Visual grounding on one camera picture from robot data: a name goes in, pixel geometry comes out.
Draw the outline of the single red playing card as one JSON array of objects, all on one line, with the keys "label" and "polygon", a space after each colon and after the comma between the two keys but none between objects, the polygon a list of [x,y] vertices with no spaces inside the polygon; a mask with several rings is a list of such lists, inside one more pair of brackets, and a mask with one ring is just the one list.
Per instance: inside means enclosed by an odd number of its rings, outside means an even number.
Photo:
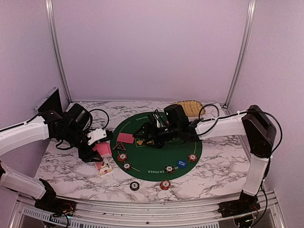
[{"label": "single red playing card", "polygon": [[117,137],[118,142],[133,144],[134,137],[129,133],[119,133]]}]

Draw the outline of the triangular all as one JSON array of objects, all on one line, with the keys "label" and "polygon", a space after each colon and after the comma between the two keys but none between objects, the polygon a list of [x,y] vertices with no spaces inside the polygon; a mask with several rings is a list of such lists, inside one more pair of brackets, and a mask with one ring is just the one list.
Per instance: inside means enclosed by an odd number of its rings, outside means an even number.
[{"label": "triangular all", "polygon": [[122,142],[118,142],[117,145],[113,148],[115,151],[126,151],[125,146]]}]

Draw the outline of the blue small blind button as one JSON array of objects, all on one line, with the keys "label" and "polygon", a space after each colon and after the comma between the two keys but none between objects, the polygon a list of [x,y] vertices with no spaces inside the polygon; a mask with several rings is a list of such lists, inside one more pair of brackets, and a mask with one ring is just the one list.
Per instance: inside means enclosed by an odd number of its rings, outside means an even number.
[{"label": "blue small blind button", "polygon": [[186,168],[188,165],[188,163],[185,160],[178,160],[177,161],[177,166],[181,169]]}]

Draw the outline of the orange poker chip stack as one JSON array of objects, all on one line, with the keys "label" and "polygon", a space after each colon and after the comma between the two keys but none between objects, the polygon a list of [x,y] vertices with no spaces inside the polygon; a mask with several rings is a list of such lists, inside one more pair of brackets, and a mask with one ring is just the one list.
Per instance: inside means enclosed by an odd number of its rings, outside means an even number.
[{"label": "orange poker chip stack", "polygon": [[162,190],[168,190],[170,188],[170,186],[171,186],[171,183],[169,180],[164,180],[160,183],[160,188]]}]

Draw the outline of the brown poker chip stack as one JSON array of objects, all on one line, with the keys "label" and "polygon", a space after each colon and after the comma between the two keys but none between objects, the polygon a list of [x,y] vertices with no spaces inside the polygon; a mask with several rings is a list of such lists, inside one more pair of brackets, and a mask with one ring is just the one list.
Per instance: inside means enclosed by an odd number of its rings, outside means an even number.
[{"label": "brown poker chip stack", "polygon": [[139,189],[139,187],[140,187],[140,185],[136,181],[133,181],[133,182],[130,183],[130,189],[132,191],[137,191]]}]

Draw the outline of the red playing card deck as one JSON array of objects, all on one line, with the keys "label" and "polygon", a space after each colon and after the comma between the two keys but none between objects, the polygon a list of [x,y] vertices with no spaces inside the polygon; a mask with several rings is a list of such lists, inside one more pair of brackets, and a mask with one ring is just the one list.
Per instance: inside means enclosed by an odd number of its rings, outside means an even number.
[{"label": "red playing card deck", "polygon": [[93,147],[94,151],[97,151],[102,157],[112,157],[112,151],[108,142],[97,143]]}]

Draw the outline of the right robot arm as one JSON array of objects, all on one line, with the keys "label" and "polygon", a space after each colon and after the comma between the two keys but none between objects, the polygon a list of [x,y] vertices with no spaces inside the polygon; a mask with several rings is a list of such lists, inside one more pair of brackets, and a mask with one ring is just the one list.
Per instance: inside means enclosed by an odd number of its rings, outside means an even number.
[{"label": "right robot arm", "polygon": [[245,213],[254,205],[254,199],[269,168],[276,139],[276,127],[270,121],[271,114],[252,105],[247,110],[226,116],[217,116],[207,120],[198,118],[190,121],[180,104],[171,104],[164,108],[167,122],[158,114],[148,115],[136,132],[134,138],[143,140],[144,145],[153,142],[152,147],[161,149],[167,141],[181,138],[185,142],[199,142],[209,138],[241,135],[246,136],[250,146],[250,166],[247,180],[242,189],[243,196],[236,201],[235,208]]}]

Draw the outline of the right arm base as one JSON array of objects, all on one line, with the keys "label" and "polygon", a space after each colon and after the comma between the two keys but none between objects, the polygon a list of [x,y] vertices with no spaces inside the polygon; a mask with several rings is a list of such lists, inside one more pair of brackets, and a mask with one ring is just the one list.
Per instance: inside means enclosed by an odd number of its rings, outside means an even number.
[{"label": "right arm base", "polygon": [[252,199],[236,199],[221,202],[218,204],[217,211],[223,218],[227,218],[257,211],[260,208],[258,199],[254,197]]}]

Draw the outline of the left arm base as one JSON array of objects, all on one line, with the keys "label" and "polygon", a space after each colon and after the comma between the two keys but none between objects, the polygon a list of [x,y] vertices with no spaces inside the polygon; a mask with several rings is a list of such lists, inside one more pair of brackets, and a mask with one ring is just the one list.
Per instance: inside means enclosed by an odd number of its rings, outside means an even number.
[{"label": "left arm base", "polygon": [[35,207],[44,211],[52,212],[55,216],[72,216],[75,212],[76,202],[66,199],[38,199]]}]

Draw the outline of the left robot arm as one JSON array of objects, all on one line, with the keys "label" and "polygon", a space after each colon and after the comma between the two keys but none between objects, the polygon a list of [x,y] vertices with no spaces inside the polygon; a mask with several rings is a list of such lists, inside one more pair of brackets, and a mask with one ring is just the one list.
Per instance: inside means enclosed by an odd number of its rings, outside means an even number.
[{"label": "left robot arm", "polygon": [[[33,142],[56,139],[66,141],[77,148],[82,161],[100,162],[102,157],[93,147],[96,142],[106,137],[105,129],[99,128],[85,133],[69,114],[47,111],[25,122],[1,129],[0,153],[4,155]],[[56,211],[60,207],[56,193],[46,181],[31,178],[4,163],[0,164],[0,185],[41,200],[42,205],[49,211]]]}]

